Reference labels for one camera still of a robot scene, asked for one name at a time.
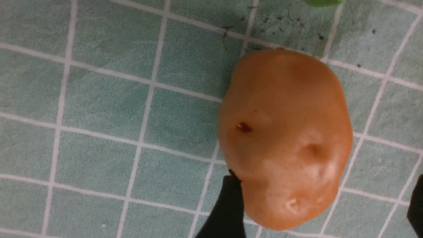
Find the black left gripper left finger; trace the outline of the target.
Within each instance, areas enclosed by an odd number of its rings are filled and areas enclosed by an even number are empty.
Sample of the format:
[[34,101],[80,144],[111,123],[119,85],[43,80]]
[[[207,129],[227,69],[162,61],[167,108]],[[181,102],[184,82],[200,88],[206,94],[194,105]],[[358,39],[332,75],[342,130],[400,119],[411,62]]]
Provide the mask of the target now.
[[246,238],[242,181],[229,169],[216,204],[197,238]]

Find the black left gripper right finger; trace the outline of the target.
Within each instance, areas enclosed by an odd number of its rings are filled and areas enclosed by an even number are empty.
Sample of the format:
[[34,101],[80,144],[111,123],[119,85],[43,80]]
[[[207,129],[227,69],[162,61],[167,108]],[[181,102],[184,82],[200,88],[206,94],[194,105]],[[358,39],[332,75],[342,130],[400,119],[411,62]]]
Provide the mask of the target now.
[[410,205],[407,211],[407,219],[418,238],[423,237],[423,175],[417,180],[411,194]]

